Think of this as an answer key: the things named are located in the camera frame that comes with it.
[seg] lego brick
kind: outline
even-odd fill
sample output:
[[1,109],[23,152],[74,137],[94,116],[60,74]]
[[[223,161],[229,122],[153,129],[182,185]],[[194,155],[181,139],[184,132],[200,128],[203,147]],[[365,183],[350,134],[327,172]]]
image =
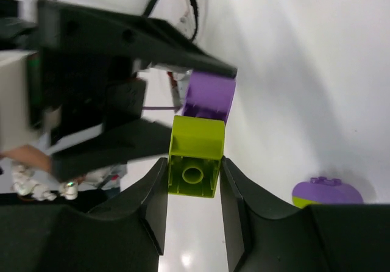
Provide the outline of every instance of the lego brick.
[[309,204],[363,204],[363,198],[353,186],[340,179],[325,176],[312,177],[309,182],[300,182],[292,191],[295,206],[304,208]]
[[221,120],[226,123],[235,88],[236,80],[234,79],[193,72],[187,89],[183,115]]
[[169,148],[169,192],[214,198],[224,140],[223,121],[176,115]]

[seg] purple lego piece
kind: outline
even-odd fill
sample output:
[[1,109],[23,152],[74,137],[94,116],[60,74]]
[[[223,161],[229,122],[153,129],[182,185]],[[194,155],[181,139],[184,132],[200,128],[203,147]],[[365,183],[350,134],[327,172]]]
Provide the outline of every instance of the purple lego piece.
[[362,204],[363,198],[357,189],[340,179],[324,176],[312,177],[310,182],[301,182],[294,187],[293,197],[322,204]]
[[236,80],[193,72],[188,84],[183,115],[227,122]]

